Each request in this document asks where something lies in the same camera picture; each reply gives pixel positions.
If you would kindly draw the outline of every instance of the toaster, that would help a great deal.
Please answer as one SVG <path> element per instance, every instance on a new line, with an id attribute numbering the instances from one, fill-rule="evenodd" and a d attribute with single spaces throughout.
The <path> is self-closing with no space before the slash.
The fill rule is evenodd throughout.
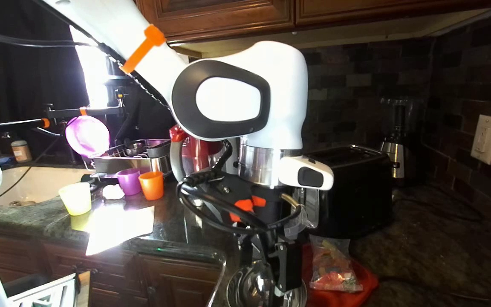
<path id="1" fill-rule="evenodd" d="M 392 221 L 392 161 L 373 148 L 341 144 L 314 156 L 334 172 L 329 190 L 307 190 L 322 236 L 355 238 Z"/>

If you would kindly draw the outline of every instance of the plastic cup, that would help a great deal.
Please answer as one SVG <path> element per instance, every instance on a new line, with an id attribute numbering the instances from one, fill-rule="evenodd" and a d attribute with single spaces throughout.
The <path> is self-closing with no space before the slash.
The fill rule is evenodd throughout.
<path id="1" fill-rule="evenodd" d="M 89 182 L 63 185 L 58 194 L 70 214 L 84 214 L 92 209 Z"/>
<path id="2" fill-rule="evenodd" d="M 124 168 L 116 173 L 124 194 L 140 194 L 140 168 Z"/>
<path id="3" fill-rule="evenodd" d="M 143 172 L 140 173 L 140 185 L 145 199 L 160 199 L 164 195 L 164 173 L 159 170 Z"/>

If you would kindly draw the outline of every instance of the pink cup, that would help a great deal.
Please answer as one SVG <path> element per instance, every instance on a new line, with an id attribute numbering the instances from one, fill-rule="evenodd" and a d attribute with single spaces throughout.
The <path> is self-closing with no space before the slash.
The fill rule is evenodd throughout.
<path id="1" fill-rule="evenodd" d="M 140 194 L 142 185 L 140 185 L 140 168 L 123 168 L 116 173 L 121 189 L 124 194 Z"/>

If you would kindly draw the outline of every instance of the red plastic bag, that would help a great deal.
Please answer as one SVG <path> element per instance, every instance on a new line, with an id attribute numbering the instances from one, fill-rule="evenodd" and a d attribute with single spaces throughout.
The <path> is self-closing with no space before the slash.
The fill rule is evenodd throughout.
<path id="1" fill-rule="evenodd" d="M 302 276 L 309 279 L 312 276 L 312 245 L 304 243 L 302 247 Z M 309 286 L 309 301 L 307 307 L 360 307 L 370 298 L 370 294 L 379 286 L 379 277 L 361 265 L 358 260 L 351 259 L 351 267 L 356 277 L 363 284 L 363 291 L 322 291 Z"/>
<path id="2" fill-rule="evenodd" d="M 310 235 L 312 243 L 312 277 L 310 288 L 336 291 L 361 291 L 363 284 L 356 277 L 348 245 L 350 240 Z"/>

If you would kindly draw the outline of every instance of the cabinet door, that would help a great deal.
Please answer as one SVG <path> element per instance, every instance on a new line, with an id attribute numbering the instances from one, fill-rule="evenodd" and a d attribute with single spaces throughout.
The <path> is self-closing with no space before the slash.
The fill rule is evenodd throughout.
<path id="1" fill-rule="evenodd" d="M 140 253 L 136 269 L 143 276 L 148 305 L 208 305 L 218 277 L 218 265 Z"/>
<path id="2" fill-rule="evenodd" d="M 169 40 L 254 33 L 293 25 L 292 0 L 136 0 Z"/>
<path id="3" fill-rule="evenodd" d="M 147 303 L 147 298 L 142 296 L 140 281 L 131 269 L 131 252 L 116 247 L 87 257 L 85 248 L 60 243 L 44 243 L 44 252 L 55 277 L 75 270 L 90 270 L 90 305 Z"/>
<path id="4" fill-rule="evenodd" d="M 0 279 L 9 282 L 27 274 L 44 272 L 36 243 L 27 236 L 0 235 Z"/>
<path id="5" fill-rule="evenodd" d="M 491 6 L 491 0 L 297 0 L 297 23 L 351 23 Z"/>

